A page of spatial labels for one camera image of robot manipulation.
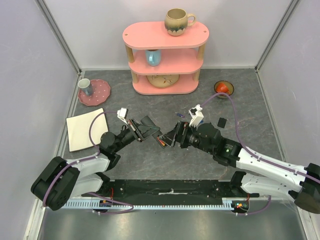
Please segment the black remote control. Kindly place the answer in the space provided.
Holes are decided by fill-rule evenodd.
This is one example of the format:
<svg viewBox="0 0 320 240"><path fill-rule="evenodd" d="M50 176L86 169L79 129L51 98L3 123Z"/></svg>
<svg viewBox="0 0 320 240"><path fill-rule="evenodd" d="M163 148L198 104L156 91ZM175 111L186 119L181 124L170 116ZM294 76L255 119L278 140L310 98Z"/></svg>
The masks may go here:
<svg viewBox="0 0 320 240"><path fill-rule="evenodd" d="M150 119L150 117L149 116L145 116L145 117L143 117L142 119L141 119L141 124L143 124L143 125L147 125L147 126L156 126L156 124ZM161 135L163 135L163 133L161 132L161 128L160 128L160 130L159 131L157 131L157 132L155 132L155 133L153 133L153 132L151 132L151 131L148 131L147 133L146 133L146 136L147 137L150 137L150 136L152 136L154 139L155 139L155 141L161 146L161 148L166 148L166 147L163 147L160 143L159 143L159 140L160 140L160 136Z"/></svg>

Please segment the black battery cover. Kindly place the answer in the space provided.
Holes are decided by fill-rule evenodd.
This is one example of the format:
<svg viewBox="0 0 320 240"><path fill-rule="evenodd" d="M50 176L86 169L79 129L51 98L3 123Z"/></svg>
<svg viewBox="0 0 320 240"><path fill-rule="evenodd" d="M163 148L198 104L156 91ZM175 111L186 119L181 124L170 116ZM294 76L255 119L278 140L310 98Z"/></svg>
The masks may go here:
<svg viewBox="0 0 320 240"><path fill-rule="evenodd" d="M218 126L219 128L224 129L225 126L226 126L226 123L227 123L227 119L225 119L225 118L223 118L223 117L220 117L219 120L218 120L217 126Z"/></svg>

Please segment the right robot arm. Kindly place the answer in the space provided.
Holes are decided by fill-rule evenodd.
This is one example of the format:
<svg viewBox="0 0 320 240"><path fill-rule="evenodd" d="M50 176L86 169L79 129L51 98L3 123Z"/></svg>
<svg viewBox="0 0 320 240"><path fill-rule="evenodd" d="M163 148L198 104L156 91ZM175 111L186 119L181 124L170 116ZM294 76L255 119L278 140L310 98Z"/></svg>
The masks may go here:
<svg viewBox="0 0 320 240"><path fill-rule="evenodd" d="M320 167L317 164L296 165L263 155L223 137L211 123L194 127L179 121L173 130L159 139L170 147L175 144L182 149L194 147L212 155L220 165L262 176L254 180L247 173L236 173L229 184L229 191L235 197L244 193L277 196L293 201L310 213L320 212Z"/></svg>

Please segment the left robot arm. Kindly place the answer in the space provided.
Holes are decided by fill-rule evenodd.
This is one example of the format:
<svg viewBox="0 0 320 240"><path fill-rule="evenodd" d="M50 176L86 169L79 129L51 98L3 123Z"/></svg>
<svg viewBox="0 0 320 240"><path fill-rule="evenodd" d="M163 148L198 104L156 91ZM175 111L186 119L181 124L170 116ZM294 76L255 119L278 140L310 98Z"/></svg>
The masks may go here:
<svg viewBox="0 0 320 240"><path fill-rule="evenodd" d="M118 152L134 141L142 142L150 136L158 140L160 135L160 127L148 116L140 122L130 119L119 134L111 131L102 134L96 154L68 160L54 157L30 191L53 211L62 208L70 198L89 192L104 197L110 191L109 178L104 172L117 165L121 158Z"/></svg>

